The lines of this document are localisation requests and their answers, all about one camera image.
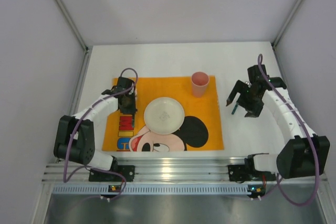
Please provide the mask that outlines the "pink plastic cup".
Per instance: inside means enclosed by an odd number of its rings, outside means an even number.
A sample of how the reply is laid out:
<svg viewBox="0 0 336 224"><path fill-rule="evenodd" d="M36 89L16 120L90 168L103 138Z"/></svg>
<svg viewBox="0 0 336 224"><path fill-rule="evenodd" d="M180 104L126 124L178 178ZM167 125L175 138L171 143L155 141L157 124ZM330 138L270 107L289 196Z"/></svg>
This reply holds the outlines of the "pink plastic cup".
<svg viewBox="0 0 336 224"><path fill-rule="evenodd" d="M205 94L209 84L209 76L204 72L195 72L191 76L192 95L194 97L201 97Z"/></svg>

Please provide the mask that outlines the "cream round plate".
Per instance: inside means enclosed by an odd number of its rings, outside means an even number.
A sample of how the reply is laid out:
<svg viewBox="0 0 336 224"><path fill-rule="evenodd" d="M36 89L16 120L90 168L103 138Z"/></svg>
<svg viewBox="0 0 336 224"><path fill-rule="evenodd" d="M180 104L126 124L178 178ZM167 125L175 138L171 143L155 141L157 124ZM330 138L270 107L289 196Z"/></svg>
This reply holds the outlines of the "cream round plate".
<svg viewBox="0 0 336 224"><path fill-rule="evenodd" d="M168 135L183 124L185 112L175 99L160 97L151 101L144 110L144 122L151 132Z"/></svg>

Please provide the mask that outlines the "orange Mickey Mouse placemat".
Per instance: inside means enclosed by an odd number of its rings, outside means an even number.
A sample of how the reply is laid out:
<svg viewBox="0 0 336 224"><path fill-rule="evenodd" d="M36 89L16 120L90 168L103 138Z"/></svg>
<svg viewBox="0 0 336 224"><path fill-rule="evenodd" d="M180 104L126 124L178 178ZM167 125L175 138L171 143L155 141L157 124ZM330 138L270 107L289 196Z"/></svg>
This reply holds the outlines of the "orange Mickey Mouse placemat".
<svg viewBox="0 0 336 224"><path fill-rule="evenodd" d="M112 113L106 123L102 149L117 152L220 151L224 149L216 79L210 76L205 94L192 95L191 77L139 78L135 127L127 131L128 118ZM144 122L144 110L154 99L169 97L183 107L182 126L172 134L151 132Z"/></svg>

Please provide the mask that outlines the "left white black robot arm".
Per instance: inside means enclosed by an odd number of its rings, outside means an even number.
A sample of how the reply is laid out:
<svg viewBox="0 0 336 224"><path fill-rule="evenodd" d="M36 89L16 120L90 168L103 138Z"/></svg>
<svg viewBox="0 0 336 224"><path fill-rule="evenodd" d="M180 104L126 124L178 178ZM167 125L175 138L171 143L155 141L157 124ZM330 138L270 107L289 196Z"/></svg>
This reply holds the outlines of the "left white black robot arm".
<svg viewBox="0 0 336 224"><path fill-rule="evenodd" d="M120 76L117 84L104 90L92 105L75 115L64 115L58 123L54 156L65 161L64 177L67 177L69 162L90 167L102 172L116 169L116 158L96 149L96 127L115 112L125 115L128 120L126 130L134 128L137 112L137 79Z"/></svg>

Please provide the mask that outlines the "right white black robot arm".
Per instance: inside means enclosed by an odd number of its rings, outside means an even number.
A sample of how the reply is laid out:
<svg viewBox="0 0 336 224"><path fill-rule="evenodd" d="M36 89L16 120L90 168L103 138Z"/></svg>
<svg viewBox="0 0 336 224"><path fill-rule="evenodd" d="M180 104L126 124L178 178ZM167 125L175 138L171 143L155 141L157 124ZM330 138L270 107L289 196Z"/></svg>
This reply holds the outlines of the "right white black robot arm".
<svg viewBox="0 0 336 224"><path fill-rule="evenodd" d="M322 175L330 149L328 138L318 136L307 126L280 77L267 75L265 65L249 67L247 73L249 83L238 80L226 104L230 105L236 98L247 118L257 118L263 108L268 108L284 139L278 154L249 155L245 164L250 172L270 172L284 179Z"/></svg>

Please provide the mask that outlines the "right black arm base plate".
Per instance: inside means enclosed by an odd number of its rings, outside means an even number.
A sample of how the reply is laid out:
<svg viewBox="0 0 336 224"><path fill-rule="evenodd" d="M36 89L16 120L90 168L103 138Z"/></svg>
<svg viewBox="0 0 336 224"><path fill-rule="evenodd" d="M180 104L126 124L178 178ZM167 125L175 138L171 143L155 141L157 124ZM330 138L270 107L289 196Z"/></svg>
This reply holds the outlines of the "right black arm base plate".
<svg viewBox="0 0 336 224"><path fill-rule="evenodd" d="M271 172L259 172L248 168L246 165L228 165L228 175L230 182L244 183L244 182L273 182L276 180L275 174Z"/></svg>

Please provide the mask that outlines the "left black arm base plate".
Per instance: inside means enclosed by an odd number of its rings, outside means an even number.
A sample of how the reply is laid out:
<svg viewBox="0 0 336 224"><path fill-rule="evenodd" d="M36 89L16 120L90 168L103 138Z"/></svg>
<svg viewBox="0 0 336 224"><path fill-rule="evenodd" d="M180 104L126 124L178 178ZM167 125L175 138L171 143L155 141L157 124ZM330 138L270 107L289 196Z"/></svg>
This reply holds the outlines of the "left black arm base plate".
<svg viewBox="0 0 336 224"><path fill-rule="evenodd" d="M126 182L132 182L135 176L135 166L133 165L119 165L113 172L122 175ZM122 182L122 178L117 175L108 174L106 172L100 172L94 169L90 169L89 174L90 182Z"/></svg>

